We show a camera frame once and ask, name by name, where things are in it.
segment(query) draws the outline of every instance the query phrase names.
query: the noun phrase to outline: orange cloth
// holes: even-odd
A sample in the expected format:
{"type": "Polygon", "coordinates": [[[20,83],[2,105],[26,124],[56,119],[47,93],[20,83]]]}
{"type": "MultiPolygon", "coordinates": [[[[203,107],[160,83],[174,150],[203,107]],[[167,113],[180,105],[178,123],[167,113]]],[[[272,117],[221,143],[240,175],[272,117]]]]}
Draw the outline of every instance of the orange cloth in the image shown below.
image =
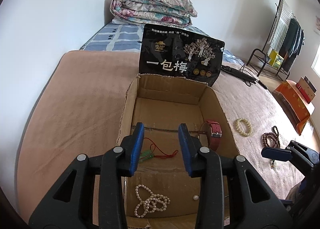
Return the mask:
{"type": "Polygon", "coordinates": [[[296,87],[296,83],[291,80],[283,81],[275,91],[281,93],[287,102],[291,105],[291,108],[295,112],[299,123],[296,130],[301,135],[304,126],[313,113],[315,107],[312,103],[307,103],[301,92],[296,87]]]}

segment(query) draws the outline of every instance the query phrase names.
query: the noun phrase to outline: screw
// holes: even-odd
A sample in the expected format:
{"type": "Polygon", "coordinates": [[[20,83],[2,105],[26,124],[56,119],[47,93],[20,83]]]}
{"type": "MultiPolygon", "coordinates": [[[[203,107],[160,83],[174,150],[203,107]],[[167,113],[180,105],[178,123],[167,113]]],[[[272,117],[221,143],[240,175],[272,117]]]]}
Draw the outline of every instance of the screw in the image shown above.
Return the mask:
{"type": "Polygon", "coordinates": [[[122,152],[123,151],[123,148],[122,147],[115,147],[115,148],[113,148],[113,152],[115,152],[115,153],[120,153],[120,152],[122,152]]]}
{"type": "Polygon", "coordinates": [[[86,155],[84,155],[84,154],[80,154],[77,156],[77,160],[79,160],[79,161],[83,161],[83,160],[85,160],[85,158],[86,158],[86,155]]]}
{"type": "Polygon", "coordinates": [[[238,160],[239,162],[244,162],[245,161],[245,157],[242,155],[238,155],[236,156],[236,160],[238,160]]]}
{"type": "Polygon", "coordinates": [[[200,151],[201,151],[202,153],[208,153],[208,152],[210,151],[210,149],[207,148],[207,147],[201,147],[201,148],[200,148],[200,151]]]}

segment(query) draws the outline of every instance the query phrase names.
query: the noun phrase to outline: window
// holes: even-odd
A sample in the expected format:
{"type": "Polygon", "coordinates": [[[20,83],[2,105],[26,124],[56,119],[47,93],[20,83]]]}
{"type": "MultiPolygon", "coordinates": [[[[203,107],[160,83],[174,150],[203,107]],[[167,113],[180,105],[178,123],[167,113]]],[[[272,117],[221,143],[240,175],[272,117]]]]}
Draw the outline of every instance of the window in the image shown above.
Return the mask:
{"type": "Polygon", "coordinates": [[[313,61],[312,65],[311,65],[311,68],[320,77],[320,45],[319,45],[315,60],[313,61]]]}

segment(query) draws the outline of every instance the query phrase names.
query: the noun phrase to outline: logo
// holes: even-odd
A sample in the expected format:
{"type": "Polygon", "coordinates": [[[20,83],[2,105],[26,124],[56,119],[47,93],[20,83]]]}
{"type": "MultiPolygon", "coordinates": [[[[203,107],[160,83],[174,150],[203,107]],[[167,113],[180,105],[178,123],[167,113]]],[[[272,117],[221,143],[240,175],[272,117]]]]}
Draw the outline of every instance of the logo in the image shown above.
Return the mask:
{"type": "Polygon", "coordinates": [[[155,45],[155,51],[163,52],[165,43],[163,41],[158,41],[155,45]]]}

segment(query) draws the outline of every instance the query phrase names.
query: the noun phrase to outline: beaded bracelet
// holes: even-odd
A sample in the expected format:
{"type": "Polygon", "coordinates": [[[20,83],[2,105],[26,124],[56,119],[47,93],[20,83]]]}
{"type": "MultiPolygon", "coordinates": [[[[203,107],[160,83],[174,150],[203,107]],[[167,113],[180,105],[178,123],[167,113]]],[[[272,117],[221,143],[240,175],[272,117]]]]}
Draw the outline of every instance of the beaded bracelet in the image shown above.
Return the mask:
{"type": "Polygon", "coordinates": [[[236,120],[236,127],[237,127],[237,131],[242,135],[242,136],[245,136],[245,137],[248,137],[252,134],[252,126],[251,126],[251,123],[249,122],[248,119],[245,119],[245,118],[239,118],[236,120]],[[248,128],[249,128],[249,132],[246,133],[241,127],[240,127],[240,122],[243,121],[244,123],[247,124],[248,128]]]}

